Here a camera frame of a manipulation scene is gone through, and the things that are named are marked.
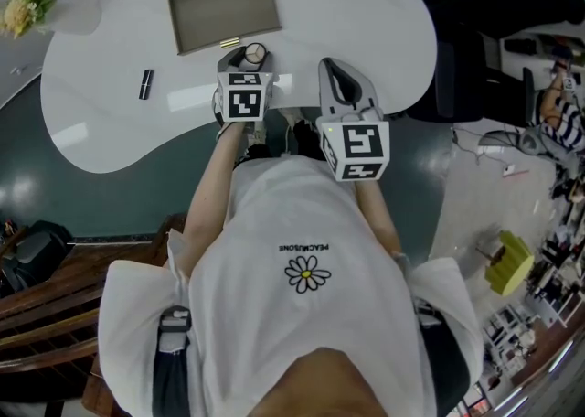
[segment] shoe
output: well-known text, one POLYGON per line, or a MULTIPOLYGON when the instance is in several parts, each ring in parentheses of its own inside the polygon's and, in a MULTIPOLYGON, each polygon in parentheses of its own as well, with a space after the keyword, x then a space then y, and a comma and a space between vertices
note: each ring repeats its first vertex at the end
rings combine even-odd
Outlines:
POLYGON ((293 129, 297 123, 305 121, 300 108, 279 108, 278 111, 284 116, 284 119, 291 129, 293 129))
POLYGON ((248 147, 266 144, 266 126, 264 121, 255 121, 248 132, 248 147))

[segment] striped shirt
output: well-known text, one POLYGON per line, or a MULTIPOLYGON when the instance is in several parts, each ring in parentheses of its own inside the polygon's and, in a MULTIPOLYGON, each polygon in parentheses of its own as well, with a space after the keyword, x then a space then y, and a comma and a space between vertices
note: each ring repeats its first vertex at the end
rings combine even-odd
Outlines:
POLYGON ((546 117, 537 113, 537 125, 551 139, 569 150, 580 151, 585 149, 585 130, 581 120, 581 111, 577 105, 564 101, 558 97, 555 101, 560 111, 560 126, 555 129, 546 122, 546 117))

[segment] person in striped shirt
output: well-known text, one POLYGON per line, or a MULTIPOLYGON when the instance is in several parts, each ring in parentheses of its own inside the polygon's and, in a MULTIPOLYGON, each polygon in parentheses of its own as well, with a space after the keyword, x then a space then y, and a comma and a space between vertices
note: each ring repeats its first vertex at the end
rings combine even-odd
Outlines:
POLYGON ((555 63, 555 70, 557 77, 540 94, 537 126, 566 149, 580 152, 585 149, 585 129, 580 108, 563 91, 563 79, 568 72, 567 64, 559 60, 555 63))

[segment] wooden bench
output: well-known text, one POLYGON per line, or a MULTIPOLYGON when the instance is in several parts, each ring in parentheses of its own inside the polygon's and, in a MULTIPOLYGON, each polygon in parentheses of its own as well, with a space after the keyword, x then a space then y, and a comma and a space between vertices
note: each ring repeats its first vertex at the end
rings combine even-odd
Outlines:
POLYGON ((48 281, 0 300, 0 401, 51 402, 83 395, 94 413, 124 415, 115 413, 105 383, 96 384, 101 380, 97 323, 106 273, 118 259, 162 265, 168 231, 182 230, 184 224, 184 216, 168 217, 151 243, 76 246, 48 281), (104 406, 107 400, 111 404, 104 406))

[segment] black office chair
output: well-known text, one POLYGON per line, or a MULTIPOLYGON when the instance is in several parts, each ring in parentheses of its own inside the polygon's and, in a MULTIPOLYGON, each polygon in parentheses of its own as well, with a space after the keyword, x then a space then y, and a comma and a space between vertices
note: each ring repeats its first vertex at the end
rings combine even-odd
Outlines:
POLYGON ((431 86, 407 110, 411 118, 461 123, 490 118, 525 126, 534 112, 534 82, 516 80, 485 64, 484 39, 536 25, 585 19, 585 0, 425 0, 437 33, 431 86))
POLYGON ((70 240, 63 227, 43 220, 35 222, 14 251, 2 259, 2 296, 45 282, 69 253, 70 240))

